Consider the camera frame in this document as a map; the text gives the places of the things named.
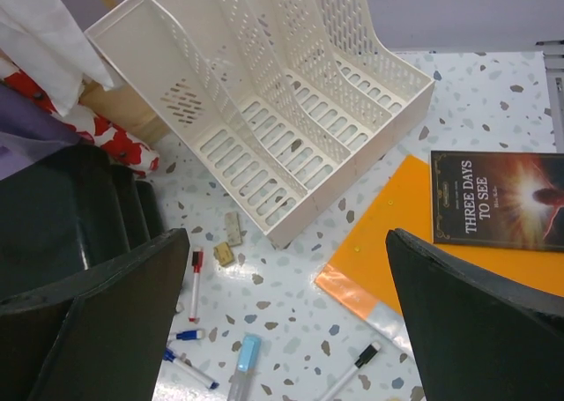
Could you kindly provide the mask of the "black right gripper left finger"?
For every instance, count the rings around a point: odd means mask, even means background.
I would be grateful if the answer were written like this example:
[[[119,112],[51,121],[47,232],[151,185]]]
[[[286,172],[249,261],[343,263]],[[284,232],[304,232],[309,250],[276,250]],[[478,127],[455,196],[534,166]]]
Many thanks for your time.
[[[189,254],[183,229],[1,300],[3,400],[149,400]]]

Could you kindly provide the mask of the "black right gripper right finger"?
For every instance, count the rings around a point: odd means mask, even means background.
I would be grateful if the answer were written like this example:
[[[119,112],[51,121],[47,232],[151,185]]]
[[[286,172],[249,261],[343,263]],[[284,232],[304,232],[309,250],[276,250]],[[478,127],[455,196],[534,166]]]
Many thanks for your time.
[[[403,229],[386,249],[428,400],[561,400],[563,299]]]

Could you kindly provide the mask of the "black drawer cabinet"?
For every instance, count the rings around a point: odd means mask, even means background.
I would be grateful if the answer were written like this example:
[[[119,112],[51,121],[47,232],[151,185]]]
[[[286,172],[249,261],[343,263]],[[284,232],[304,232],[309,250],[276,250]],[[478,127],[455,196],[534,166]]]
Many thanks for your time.
[[[164,230],[149,182],[99,148],[64,148],[1,181],[1,296],[105,263]]]

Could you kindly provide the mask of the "yellow eraser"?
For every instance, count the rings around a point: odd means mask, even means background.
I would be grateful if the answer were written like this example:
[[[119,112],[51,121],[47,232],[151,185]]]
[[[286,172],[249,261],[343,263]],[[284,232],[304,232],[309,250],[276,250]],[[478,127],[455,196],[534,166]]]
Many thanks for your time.
[[[213,248],[213,255],[221,267],[227,267],[234,262],[234,254],[229,244],[225,241]]]

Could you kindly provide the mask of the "blue capped highlighter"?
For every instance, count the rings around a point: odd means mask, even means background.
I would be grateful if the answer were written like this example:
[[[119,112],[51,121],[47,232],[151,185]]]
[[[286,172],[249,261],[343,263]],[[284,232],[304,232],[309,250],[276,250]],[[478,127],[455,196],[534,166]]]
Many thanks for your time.
[[[243,338],[227,401],[249,399],[250,385],[255,373],[261,345],[262,339],[257,335],[247,334]]]

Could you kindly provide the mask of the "grey worn eraser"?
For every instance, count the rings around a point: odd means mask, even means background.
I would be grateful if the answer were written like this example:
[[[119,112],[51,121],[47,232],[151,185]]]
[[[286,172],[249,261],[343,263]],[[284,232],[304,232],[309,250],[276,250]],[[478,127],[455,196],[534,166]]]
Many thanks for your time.
[[[242,235],[237,212],[228,212],[225,214],[225,227],[227,243],[230,247],[242,245]]]

